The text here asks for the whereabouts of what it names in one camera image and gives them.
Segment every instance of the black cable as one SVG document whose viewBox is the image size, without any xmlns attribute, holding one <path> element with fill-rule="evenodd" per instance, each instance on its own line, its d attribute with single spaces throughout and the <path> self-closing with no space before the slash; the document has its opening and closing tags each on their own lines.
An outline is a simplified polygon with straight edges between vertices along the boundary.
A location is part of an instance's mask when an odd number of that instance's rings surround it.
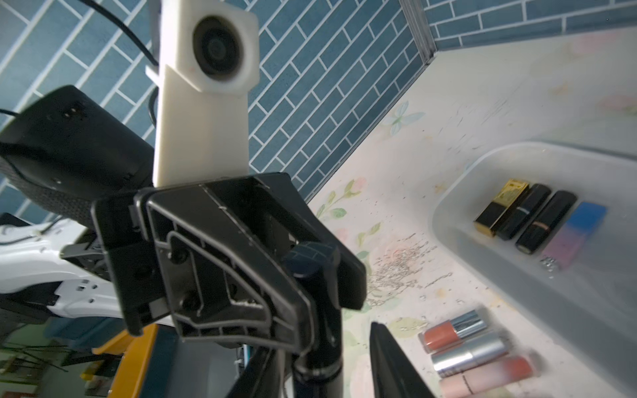
<svg viewBox="0 0 637 398">
<path fill-rule="evenodd" d="M 135 45 L 140 49 L 140 51 L 143 52 L 144 55 L 146 55 L 146 58 L 148 58 L 151 64 L 153 64 L 154 66 L 159 66 L 159 62 L 157 62 L 155 57 L 153 57 L 153 55 L 146 48 L 144 43 L 142 43 L 141 40 L 137 36 L 135 36 L 135 33 L 133 33 L 132 30 L 130 30 L 128 26 L 126 26 L 119 18 L 117 18 L 110 11 L 108 11 L 106 8 L 102 7 L 101 5 L 97 4 L 93 0 L 79 0 L 79 2 L 86 4 L 88 7 L 91 7 L 93 10 L 102 14 L 106 19 L 108 19 L 109 21 L 117 25 L 117 27 L 120 28 L 122 32 L 124 32 L 124 34 L 132 40 L 133 43 L 135 43 Z"/>
<path fill-rule="evenodd" d="M 155 103 L 157 102 L 157 96 L 159 95 L 159 87 L 155 87 L 150 93 L 148 98 L 148 114 L 150 115 L 150 121 L 153 126 L 157 127 L 157 117 L 155 116 Z"/>
<path fill-rule="evenodd" d="M 0 108 L 0 113 L 4 113 L 5 115 L 9 115 L 9 116 L 13 116 L 13 117 L 16 117 L 17 115 L 19 115 L 19 113 L 17 113 L 17 112 L 10 111 L 8 109 L 2 109 L 2 108 Z"/>
</svg>

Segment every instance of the blue brick tile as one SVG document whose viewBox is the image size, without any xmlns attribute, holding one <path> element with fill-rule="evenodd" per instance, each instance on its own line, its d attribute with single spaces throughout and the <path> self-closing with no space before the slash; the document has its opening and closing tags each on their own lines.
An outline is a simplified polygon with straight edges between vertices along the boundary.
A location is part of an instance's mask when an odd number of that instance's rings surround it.
<svg viewBox="0 0 637 398">
<path fill-rule="evenodd" d="M 455 16 L 459 17 L 464 14 L 484 10 L 485 8 L 501 6 L 502 4 L 510 3 L 511 1 L 512 0 L 455 0 L 452 1 L 452 4 Z"/>
<path fill-rule="evenodd" d="M 606 4 L 608 0 L 533 0 L 526 3 L 526 17 L 527 19 L 550 17 Z"/>
<path fill-rule="evenodd" d="M 82 86 L 82 92 L 99 104 L 130 65 L 131 63 L 117 51 L 109 50 L 104 59 L 97 65 L 95 71 Z M 146 88 L 148 88 L 148 86 L 150 86 L 150 80 L 146 77 L 144 77 L 144 79 L 146 79 L 148 83 L 146 85 Z"/>
<path fill-rule="evenodd" d="M 325 73 L 325 68 L 320 64 L 319 61 L 314 61 L 312 66 L 305 71 L 303 76 L 299 79 L 298 82 L 294 85 L 294 88 L 290 90 L 287 94 L 287 97 L 292 101 L 293 104 L 298 105 L 305 94 L 309 93 L 312 87 L 316 84 L 316 82 L 323 76 Z"/>
<path fill-rule="evenodd" d="M 369 109 L 367 114 L 358 122 L 358 124 L 347 134 L 347 139 L 354 144 L 359 138 L 371 130 L 372 123 L 381 115 L 384 115 L 383 110 L 392 102 L 398 95 L 398 89 L 395 86 L 389 86 L 387 91 L 376 101 L 376 103 Z"/>
<path fill-rule="evenodd" d="M 276 153 L 281 149 L 283 145 L 287 142 L 287 136 L 279 130 L 272 137 L 269 143 L 263 147 L 261 153 L 257 155 L 257 157 L 252 161 L 253 167 L 258 170 L 263 171 L 268 162 L 272 160 L 272 158 L 276 155 Z"/>
<path fill-rule="evenodd" d="M 349 151 L 349 149 L 350 144 L 347 141 L 343 140 L 343 142 L 341 142 L 341 144 L 336 147 L 334 152 L 332 152 L 332 154 L 327 157 L 325 162 L 323 162 L 323 164 L 320 166 L 320 170 L 325 174 L 329 173 L 332 168 L 337 165 L 338 161 L 341 160 L 341 158 L 343 158 L 343 156 Z"/>
<path fill-rule="evenodd" d="M 232 4 L 235 7 L 239 7 L 242 10 L 245 10 L 248 5 L 243 0 L 225 0 L 226 3 Z"/>
<path fill-rule="evenodd" d="M 298 73 L 294 70 L 294 68 L 289 65 L 283 72 L 279 75 L 278 78 L 272 83 L 268 91 L 263 93 L 263 96 L 259 100 L 259 104 L 266 111 L 270 111 L 270 109 L 274 108 L 276 102 L 283 97 L 287 89 L 289 89 L 296 79 L 299 77 Z"/>
<path fill-rule="evenodd" d="M 398 74 L 403 70 L 403 68 L 407 65 L 407 60 L 404 56 L 398 57 L 393 64 L 389 66 L 387 72 L 383 74 L 383 76 L 378 79 L 378 83 L 376 83 L 376 88 L 379 92 L 385 91 L 387 86 L 389 86 L 397 77 Z"/>
<path fill-rule="evenodd" d="M 312 136 L 312 138 L 303 146 L 303 152 L 306 155 L 311 155 L 314 151 L 323 144 L 326 138 L 331 132 L 334 131 L 336 125 L 331 120 L 327 119 L 320 129 Z"/>
<path fill-rule="evenodd" d="M 396 59 L 398 54 L 403 52 L 403 49 L 407 47 L 409 42 L 412 40 L 413 36 L 409 29 L 403 30 L 403 32 L 398 35 L 396 40 L 394 40 L 392 45 L 385 51 L 385 59 L 387 60 L 387 62 L 391 64 L 394 59 Z"/>
<path fill-rule="evenodd" d="M 26 19 L 31 19 L 33 15 L 38 12 L 39 8 L 42 7 L 44 0 L 4 0 L 4 2 L 20 13 L 21 16 Z"/>
<path fill-rule="evenodd" d="M 294 28 L 283 39 L 279 46 L 270 54 L 267 61 L 263 64 L 263 68 L 274 77 L 277 72 L 287 63 L 292 57 L 292 54 L 303 44 L 305 39 L 301 35 L 301 31 L 298 28 Z"/>
<path fill-rule="evenodd" d="M 145 4 L 140 12 L 135 15 L 128 27 L 135 33 L 135 35 L 146 44 L 150 41 L 150 12 L 148 11 L 148 3 Z M 130 58 L 135 59 L 140 53 L 139 48 L 129 39 L 125 34 L 121 35 L 115 42 L 115 45 L 119 47 Z"/>
<path fill-rule="evenodd" d="M 401 10 L 398 15 L 396 15 L 396 18 L 394 18 L 394 26 L 396 26 L 396 30 L 400 31 L 405 25 L 407 25 L 407 19 L 405 19 L 404 13 Z"/>
<path fill-rule="evenodd" d="M 498 29 L 462 37 L 464 46 L 476 46 L 484 44 L 501 43 L 503 41 L 522 40 L 551 36 L 562 32 L 561 19 L 538 22 L 536 24 Z"/>
<path fill-rule="evenodd" d="M 250 138 L 248 140 L 248 153 L 250 154 L 250 159 L 257 154 L 257 152 L 261 149 L 261 144 L 254 138 Z"/>
<path fill-rule="evenodd" d="M 358 100 L 360 100 L 365 93 L 371 88 L 371 86 L 376 82 L 376 80 L 382 75 L 385 71 L 385 63 L 384 62 L 376 62 L 374 66 L 363 76 L 363 78 L 358 82 L 358 84 L 352 89 L 352 91 L 347 94 L 345 100 L 336 108 L 336 111 L 332 114 L 332 117 L 335 119 L 337 123 L 340 123 L 347 113 L 356 105 Z"/>
<path fill-rule="evenodd" d="M 285 6 L 283 6 L 274 19 L 268 24 L 270 33 L 276 39 L 283 37 L 286 30 L 292 26 L 307 5 L 308 3 L 305 1 L 288 1 L 285 3 Z"/>
<path fill-rule="evenodd" d="M 349 116 L 334 130 L 332 135 L 327 139 L 325 145 L 331 150 L 334 150 L 341 142 L 343 138 L 347 135 L 348 132 L 354 127 L 356 124 L 356 116 L 353 113 L 350 113 Z"/>
<path fill-rule="evenodd" d="M 338 58 L 339 55 L 341 55 L 341 53 L 349 43 L 350 41 L 347 40 L 347 37 L 345 37 L 345 33 L 340 32 L 334 38 L 334 40 L 332 40 L 332 43 L 330 43 L 327 48 L 323 50 L 320 55 L 320 59 L 321 61 L 323 61 L 327 68 L 332 66 L 334 61 Z"/>
<path fill-rule="evenodd" d="M 108 113 L 113 115 L 120 122 L 124 120 L 126 115 L 131 111 L 132 105 L 122 96 L 115 94 L 104 107 Z"/>
<path fill-rule="evenodd" d="M 311 193 L 319 186 L 323 178 L 324 177 L 318 171 L 314 173 L 299 190 L 301 197 L 307 201 L 310 198 Z"/>
<path fill-rule="evenodd" d="M 318 98 L 323 99 L 327 93 L 336 85 L 338 80 L 347 72 L 347 69 L 361 55 L 365 48 L 371 43 L 372 37 L 369 31 L 363 31 L 359 37 L 345 50 L 341 58 L 336 61 L 332 69 L 321 79 L 314 92 Z"/>
<path fill-rule="evenodd" d="M 374 40 L 374 43 L 369 46 L 368 50 L 363 54 L 361 60 L 362 63 L 369 68 L 372 64 L 377 60 L 380 54 L 385 51 L 389 43 L 396 37 L 396 32 L 394 32 L 394 28 L 388 26 L 380 36 L 377 36 Z"/>
<path fill-rule="evenodd" d="M 437 7 L 427 9 L 425 11 L 425 17 L 427 17 L 427 22 L 435 24 L 438 21 L 453 18 L 454 14 L 451 12 L 451 4 L 445 3 Z"/>
<path fill-rule="evenodd" d="M 272 163 L 263 171 L 264 173 L 278 173 L 283 170 L 283 163 L 280 160 L 274 159 Z"/>
<path fill-rule="evenodd" d="M 146 142 L 150 144 L 150 146 L 155 148 L 155 139 L 156 139 L 155 129 L 153 129 L 153 131 L 150 132 L 148 137 L 146 137 Z"/>
<path fill-rule="evenodd" d="M 356 2 L 354 0 L 343 0 L 341 4 L 333 10 L 314 36 L 308 40 L 303 49 L 294 57 L 294 65 L 300 72 L 303 72 L 305 68 L 310 65 L 323 46 L 327 44 L 330 38 L 334 36 L 334 33 L 341 28 L 345 20 L 355 9 Z"/>
<path fill-rule="evenodd" d="M 258 0 L 250 12 L 257 15 L 259 27 L 262 27 L 280 5 L 280 0 Z"/>
<path fill-rule="evenodd" d="M 398 79 L 396 79 L 398 87 L 400 87 L 401 90 L 404 89 L 407 83 L 409 83 L 409 81 L 417 75 L 420 68 L 422 68 L 422 59 L 420 57 L 416 57 L 411 61 L 409 66 L 405 68 L 400 76 L 398 76 Z"/>
<path fill-rule="evenodd" d="M 263 71 L 259 70 L 259 82 L 257 85 L 250 90 L 248 93 L 248 104 L 252 104 L 254 100 L 257 99 L 259 94 L 266 88 L 266 86 L 270 83 L 270 79 L 263 73 Z"/>
<path fill-rule="evenodd" d="M 522 21 L 522 5 L 514 4 L 509 7 L 498 8 L 497 10 L 483 13 L 481 18 L 483 28 L 520 22 Z"/>
<path fill-rule="evenodd" d="M 0 75 L 0 107 L 11 109 L 17 105 L 77 23 L 63 5 L 51 4 Z"/>
<path fill-rule="evenodd" d="M 292 107 L 287 101 L 282 101 L 274 111 L 268 116 L 266 121 L 259 127 L 254 135 L 257 136 L 262 142 L 270 138 L 272 134 L 279 128 L 281 123 L 285 120 L 287 115 L 292 111 Z"/>
<path fill-rule="evenodd" d="M 458 47 L 460 47 L 459 38 L 436 40 L 436 48 L 438 50 L 450 50 Z"/>
<path fill-rule="evenodd" d="M 140 106 L 135 113 L 133 113 L 128 122 L 126 122 L 126 127 L 140 137 L 146 133 L 146 130 L 148 130 L 151 125 L 148 108 L 146 106 Z"/>
<path fill-rule="evenodd" d="M 370 90 L 359 102 L 359 104 L 354 108 L 356 115 L 364 115 L 365 112 L 369 109 L 369 107 L 378 99 L 378 94 L 376 94 L 375 90 Z"/>
<path fill-rule="evenodd" d="M 122 82 L 119 88 L 123 95 L 135 102 L 139 101 L 152 84 L 148 76 L 146 76 L 146 65 L 148 65 L 148 61 L 144 58 L 133 68 L 131 74 Z"/>
<path fill-rule="evenodd" d="M 263 111 L 259 109 L 258 106 L 252 108 L 252 110 L 248 113 L 248 131 L 254 131 L 254 129 L 257 128 L 259 122 L 263 120 L 264 117 L 266 117 L 266 114 L 263 113 Z"/>
<path fill-rule="evenodd" d="M 412 41 L 407 48 L 405 48 L 404 52 L 407 54 L 407 58 L 412 59 L 414 55 L 418 54 L 416 42 Z"/>
<path fill-rule="evenodd" d="M 325 120 L 330 112 L 336 107 L 336 105 L 341 101 L 343 96 L 338 92 L 338 90 L 332 91 L 332 94 L 329 94 L 325 101 L 317 108 L 314 115 L 312 115 L 308 121 L 310 126 L 317 129 L 319 125 Z"/>
<path fill-rule="evenodd" d="M 44 219 L 48 216 L 48 211 L 44 210 L 40 206 L 35 203 L 31 203 L 27 206 L 27 208 L 22 212 L 20 218 L 32 224 L 40 224 L 44 222 Z"/>
<path fill-rule="evenodd" d="M 304 181 L 307 180 L 312 175 L 314 170 L 319 168 L 321 162 L 325 160 L 328 155 L 329 151 L 325 149 L 324 146 L 321 146 L 318 151 L 314 153 L 312 157 L 310 157 L 305 166 L 303 166 L 303 168 L 299 171 L 298 177 Z"/>
<path fill-rule="evenodd" d="M 303 125 L 290 141 L 283 147 L 281 153 L 278 154 L 278 158 L 284 162 L 289 162 L 290 159 L 299 151 L 305 141 L 312 135 L 312 130 L 307 125 Z"/>
<path fill-rule="evenodd" d="M 74 85 L 85 69 L 66 55 L 57 60 L 47 77 L 40 83 L 38 91 L 47 94 L 60 86 Z"/>
<path fill-rule="evenodd" d="M 387 1 L 378 14 L 376 14 L 374 19 L 369 23 L 371 31 L 374 32 L 375 35 L 380 33 L 385 25 L 394 18 L 394 15 L 398 10 L 400 10 L 400 3 L 398 3 L 398 0 Z"/>
<path fill-rule="evenodd" d="M 26 25 L 18 17 L 10 13 L 9 10 L 0 7 L 0 26 L 2 27 L 2 34 L 0 34 L 0 59 L 2 59 Z"/>
<path fill-rule="evenodd" d="M 466 18 L 459 18 L 449 22 L 443 22 L 438 24 L 438 33 L 440 37 L 453 36 L 454 34 L 461 34 L 480 30 L 480 21 L 478 21 L 477 15 L 472 15 Z"/>
<path fill-rule="evenodd" d="M 5 187 L 0 194 L 0 211 L 14 214 L 20 208 L 26 197 L 17 189 Z"/>
<path fill-rule="evenodd" d="M 126 18 L 124 11 L 111 0 L 105 0 L 102 5 L 118 18 L 122 20 Z M 77 18 L 73 16 L 73 19 L 75 20 L 74 25 L 77 24 Z M 117 27 L 113 22 L 98 13 L 94 13 L 69 45 L 68 50 L 86 65 L 90 65 L 116 31 Z"/>
<path fill-rule="evenodd" d="M 305 101 L 294 111 L 292 116 L 283 125 L 283 130 L 288 134 L 294 134 L 310 113 L 319 105 L 314 96 L 308 96 Z"/>
<path fill-rule="evenodd" d="M 299 180 L 298 178 L 293 178 L 292 179 L 292 185 L 294 186 L 294 188 L 299 190 L 301 188 L 301 186 L 303 185 L 303 182 L 301 180 Z"/>
<path fill-rule="evenodd" d="M 348 92 L 354 87 L 356 82 L 365 74 L 365 68 L 363 68 L 360 62 L 356 62 L 353 68 L 345 75 L 345 77 L 338 84 L 341 91 L 347 95 Z"/>
<path fill-rule="evenodd" d="M 589 31 L 602 27 L 620 27 L 637 22 L 637 6 L 578 15 L 566 19 L 567 32 Z"/>
<path fill-rule="evenodd" d="M 306 12 L 299 20 L 301 30 L 305 34 L 309 35 L 314 29 L 316 29 L 329 10 L 330 8 L 327 0 L 317 0 L 308 12 Z"/>
<path fill-rule="evenodd" d="M 292 162 L 290 162 L 290 164 L 288 164 L 285 169 L 283 169 L 284 173 L 288 173 L 290 175 L 290 177 L 293 177 L 297 171 L 299 171 L 299 169 L 301 168 L 301 166 L 303 166 L 305 164 L 305 162 L 308 160 L 308 158 L 303 155 L 301 152 L 299 152 L 294 159 L 292 160 Z"/>
<path fill-rule="evenodd" d="M 369 22 L 372 15 L 383 5 L 382 0 L 366 0 L 345 25 L 345 31 L 353 38 Z"/>
<path fill-rule="evenodd" d="M 270 35 L 266 31 L 261 33 L 259 35 L 259 59 L 263 60 L 263 57 L 265 57 L 274 46 L 275 42 L 272 41 Z"/>
</svg>

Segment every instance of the camera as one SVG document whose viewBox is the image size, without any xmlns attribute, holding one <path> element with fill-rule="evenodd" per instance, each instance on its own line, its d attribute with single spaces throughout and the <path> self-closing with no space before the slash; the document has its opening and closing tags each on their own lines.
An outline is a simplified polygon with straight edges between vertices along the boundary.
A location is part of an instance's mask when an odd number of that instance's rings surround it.
<svg viewBox="0 0 637 398">
<path fill-rule="evenodd" d="M 160 35 L 155 187 L 248 174 L 256 15 L 217 0 L 163 0 Z"/>
</svg>

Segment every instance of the silver lipstick tube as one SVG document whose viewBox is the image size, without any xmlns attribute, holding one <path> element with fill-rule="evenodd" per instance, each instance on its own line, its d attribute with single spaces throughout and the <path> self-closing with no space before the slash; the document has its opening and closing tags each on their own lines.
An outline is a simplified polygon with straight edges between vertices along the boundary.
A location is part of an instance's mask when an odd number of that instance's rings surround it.
<svg viewBox="0 0 637 398">
<path fill-rule="evenodd" d="M 437 352 L 431 355 L 431 360 L 440 377 L 449 377 L 486 364 L 507 353 L 508 349 L 498 334 L 489 332 Z"/>
</svg>

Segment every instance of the screw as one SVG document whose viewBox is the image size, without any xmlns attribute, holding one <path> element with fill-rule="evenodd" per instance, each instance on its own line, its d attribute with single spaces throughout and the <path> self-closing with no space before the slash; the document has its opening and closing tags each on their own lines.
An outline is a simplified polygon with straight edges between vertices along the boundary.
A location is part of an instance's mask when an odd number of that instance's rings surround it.
<svg viewBox="0 0 637 398">
<path fill-rule="evenodd" d="M 183 295 L 182 300 L 179 302 L 179 305 L 185 311 L 195 311 L 201 305 L 201 301 L 199 300 L 199 295 L 194 290 L 187 292 Z"/>
<path fill-rule="evenodd" d="M 173 264 L 181 264 L 188 259 L 188 251 L 184 249 L 176 249 L 168 253 L 168 259 Z"/>
</svg>

